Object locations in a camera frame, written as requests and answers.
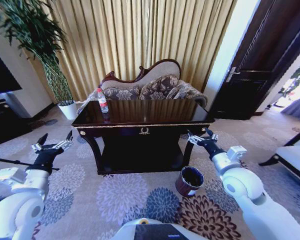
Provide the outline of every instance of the white flower pot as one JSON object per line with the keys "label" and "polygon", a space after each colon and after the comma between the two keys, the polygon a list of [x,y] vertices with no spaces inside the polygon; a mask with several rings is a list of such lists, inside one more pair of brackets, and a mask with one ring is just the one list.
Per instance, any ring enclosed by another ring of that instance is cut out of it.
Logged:
{"label": "white flower pot", "polygon": [[66,116],[67,119],[69,120],[76,119],[77,106],[75,102],[67,106],[59,106],[58,104],[58,107],[61,109],[61,111],[63,112],[63,114]]}

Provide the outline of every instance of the dark wooden door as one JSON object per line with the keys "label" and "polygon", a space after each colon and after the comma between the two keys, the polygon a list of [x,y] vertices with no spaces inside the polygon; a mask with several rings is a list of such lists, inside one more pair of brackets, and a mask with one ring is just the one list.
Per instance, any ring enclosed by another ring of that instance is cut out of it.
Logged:
{"label": "dark wooden door", "polygon": [[249,119],[300,53],[300,0],[261,0],[220,91],[215,118]]}

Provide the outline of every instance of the curtain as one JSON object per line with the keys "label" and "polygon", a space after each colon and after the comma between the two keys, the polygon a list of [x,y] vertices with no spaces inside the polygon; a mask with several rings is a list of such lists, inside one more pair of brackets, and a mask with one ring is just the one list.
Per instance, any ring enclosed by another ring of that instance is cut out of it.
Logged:
{"label": "curtain", "polygon": [[236,0],[46,2],[67,36],[60,67],[82,101],[110,71],[133,80],[139,66],[166,58],[179,62],[180,79],[203,90]]}

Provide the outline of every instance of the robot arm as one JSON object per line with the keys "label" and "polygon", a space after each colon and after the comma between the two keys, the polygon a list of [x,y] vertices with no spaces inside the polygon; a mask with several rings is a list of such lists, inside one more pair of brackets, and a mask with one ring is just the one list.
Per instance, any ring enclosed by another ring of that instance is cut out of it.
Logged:
{"label": "robot arm", "polygon": [[241,168],[240,158],[247,151],[232,146],[227,152],[216,144],[218,136],[206,129],[208,137],[188,133],[189,141],[204,147],[221,178],[224,190],[231,195],[243,212],[243,218],[258,240],[300,240],[300,225],[280,204],[273,201],[260,178]]}
{"label": "robot arm", "polygon": [[44,200],[49,192],[48,177],[52,173],[54,159],[73,144],[72,132],[58,144],[43,145],[47,136],[32,145],[38,157],[25,172],[17,167],[0,170],[0,181],[11,186],[14,193],[0,201],[0,238],[32,238],[44,210]]}

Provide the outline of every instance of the plastic water bottle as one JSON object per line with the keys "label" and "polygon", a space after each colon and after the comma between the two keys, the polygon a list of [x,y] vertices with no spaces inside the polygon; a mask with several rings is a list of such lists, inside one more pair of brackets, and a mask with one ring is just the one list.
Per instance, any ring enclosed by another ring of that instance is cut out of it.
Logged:
{"label": "plastic water bottle", "polygon": [[98,93],[98,101],[100,104],[101,112],[103,112],[105,114],[109,111],[106,96],[102,92],[101,88],[97,88],[96,91]]}

